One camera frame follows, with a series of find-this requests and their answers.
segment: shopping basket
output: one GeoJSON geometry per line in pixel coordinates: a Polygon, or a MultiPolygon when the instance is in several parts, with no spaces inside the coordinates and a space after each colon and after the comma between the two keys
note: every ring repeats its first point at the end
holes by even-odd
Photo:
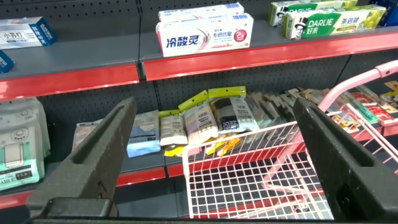
{"type": "MultiPolygon", "coordinates": [[[[340,83],[319,108],[325,111],[344,91],[392,74],[396,67],[398,60],[340,83]]],[[[398,151],[351,105],[340,111],[343,117],[339,111],[329,116],[337,123],[353,119],[348,129],[358,131],[350,135],[398,174],[398,151]]],[[[182,159],[190,218],[333,219],[295,121],[187,146],[182,159]],[[206,154],[217,144],[227,153],[206,154]]]]}

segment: blue toothpaste box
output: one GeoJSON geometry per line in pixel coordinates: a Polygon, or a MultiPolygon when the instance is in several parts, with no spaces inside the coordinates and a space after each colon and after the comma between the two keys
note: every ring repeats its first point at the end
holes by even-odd
{"type": "Polygon", "coordinates": [[[49,46],[56,40],[43,17],[0,20],[0,50],[49,46]]]}
{"type": "Polygon", "coordinates": [[[384,13],[379,23],[381,26],[398,25],[398,0],[370,0],[369,3],[386,8],[386,13],[384,13]]]}
{"type": "Polygon", "coordinates": [[[0,50],[0,73],[9,72],[14,66],[14,61],[9,58],[6,53],[0,50]]]}

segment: white toothpaste box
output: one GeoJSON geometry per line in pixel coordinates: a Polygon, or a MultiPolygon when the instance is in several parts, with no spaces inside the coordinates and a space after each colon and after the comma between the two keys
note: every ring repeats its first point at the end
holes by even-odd
{"type": "Polygon", "coordinates": [[[203,19],[211,16],[243,14],[244,8],[240,3],[217,6],[198,7],[194,9],[176,9],[159,12],[160,22],[173,22],[186,19],[203,19]]]}
{"type": "Polygon", "coordinates": [[[49,46],[56,39],[43,17],[0,19],[0,50],[49,46]]]}
{"type": "Polygon", "coordinates": [[[247,13],[178,22],[160,22],[156,33],[164,57],[250,46],[254,19],[247,13]]]}

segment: gray shelf surface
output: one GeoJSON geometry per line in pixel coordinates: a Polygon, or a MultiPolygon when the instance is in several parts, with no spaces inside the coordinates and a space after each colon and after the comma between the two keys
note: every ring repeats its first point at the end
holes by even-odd
{"type": "Polygon", "coordinates": [[[1,79],[135,64],[138,16],[49,21],[58,40],[48,47],[4,50],[16,64],[1,79]]]}
{"type": "MultiPolygon", "coordinates": [[[[375,30],[367,30],[365,32],[358,32],[354,34],[333,35],[312,39],[290,40],[282,36],[282,28],[272,27],[269,25],[265,15],[254,17],[254,25],[251,36],[250,48],[270,47],[274,45],[294,44],[297,42],[311,42],[315,40],[337,39],[342,37],[352,37],[371,34],[383,34],[388,32],[398,32],[398,26],[381,27],[375,30]]],[[[162,49],[159,44],[158,36],[155,31],[156,24],[159,18],[156,13],[144,14],[141,19],[141,40],[139,49],[139,58],[143,62],[146,60],[162,59],[162,49]]]]}

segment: pink shopping cart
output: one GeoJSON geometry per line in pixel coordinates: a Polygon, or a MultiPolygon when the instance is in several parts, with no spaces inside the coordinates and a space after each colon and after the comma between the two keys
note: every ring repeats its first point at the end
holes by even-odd
{"type": "MultiPolygon", "coordinates": [[[[320,103],[326,111],[344,91],[398,71],[398,60],[380,65],[334,87],[320,103]]],[[[347,116],[359,127],[350,135],[398,174],[398,151],[351,105],[328,114],[339,124],[347,116]]],[[[332,220],[328,202],[296,121],[183,152],[190,218],[332,220]],[[228,153],[206,154],[215,144],[228,153]]]]}

